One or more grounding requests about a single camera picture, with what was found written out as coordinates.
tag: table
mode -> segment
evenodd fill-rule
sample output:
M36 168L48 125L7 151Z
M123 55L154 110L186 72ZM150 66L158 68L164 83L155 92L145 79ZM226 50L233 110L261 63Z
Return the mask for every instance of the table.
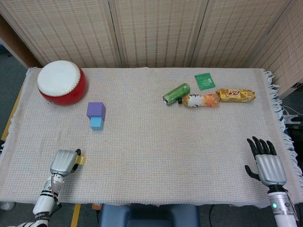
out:
M287 150L291 144L281 132L279 111L274 114L279 105L266 79L269 73L201 68L83 70L88 91L79 103L67 107L49 105L40 96L35 86L40 69L27 73L2 158L7 162L2 161L1 171L7 170L1 200L36 202L56 150L81 148L87 162L66 179L62 202L264 207L268 205L266 187L244 171L245 164L256 170L245 141L256 135L276 145L288 178L286 186L295 202L302 201L294 153ZM201 92L194 76L206 72L216 88ZM213 109L165 106L162 96L184 82L192 93L239 87L254 90L257 98L249 104L221 103ZM101 132L92 131L85 116L90 101L103 101L107 107ZM39 177L29 182L28 173ZM16 182L31 191L20 195L20 188L12 190Z

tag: orange juice bottle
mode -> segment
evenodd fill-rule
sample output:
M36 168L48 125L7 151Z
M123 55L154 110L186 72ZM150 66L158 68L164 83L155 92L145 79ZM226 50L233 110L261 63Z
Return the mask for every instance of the orange juice bottle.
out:
M183 98L179 98L178 100L179 104L183 104L188 107L216 107L219 105L219 102L220 97L216 93L208 95L187 95Z

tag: green packet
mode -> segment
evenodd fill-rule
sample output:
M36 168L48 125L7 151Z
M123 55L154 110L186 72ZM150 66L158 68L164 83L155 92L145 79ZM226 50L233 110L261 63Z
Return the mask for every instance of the green packet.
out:
M216 86L210 73L199 74L196 75L195 78L201 91Z

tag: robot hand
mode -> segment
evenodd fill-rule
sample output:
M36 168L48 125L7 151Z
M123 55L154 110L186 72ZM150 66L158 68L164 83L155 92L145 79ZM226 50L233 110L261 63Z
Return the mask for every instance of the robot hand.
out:
M47 227L51 216L62 207L58 201L60 190L64 183L64 177L73 173L78 165L83 165L85 157L81 156L81 150L58 150L51 165L51 174L33 209L34 222L23 223L17 227Z
M252 154L256 160L258 174L253 173L249 166L245 166L247 174L269 187L267 192L278 227L296 227L298 218L288 196L283 188L287 178L279 156L276 155L274 145L267 141L252 137L255 143L247 139Z
M249 166L245 166L247 174L268 187L271 185L283 186L287 179L281 159L276 155L274 145L270 141L267 141L266 144L263 140L258 140L256 137L252 138L256 145L250 139L247 139L247 141L256 160L258 174L253 173Z

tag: blue cube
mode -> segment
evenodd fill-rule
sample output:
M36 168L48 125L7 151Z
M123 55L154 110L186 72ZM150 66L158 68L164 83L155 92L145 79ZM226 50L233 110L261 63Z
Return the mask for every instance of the blue cube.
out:
M90 118L90 127L94 131L100 131L103 129L104 120L102 117L91 117Z

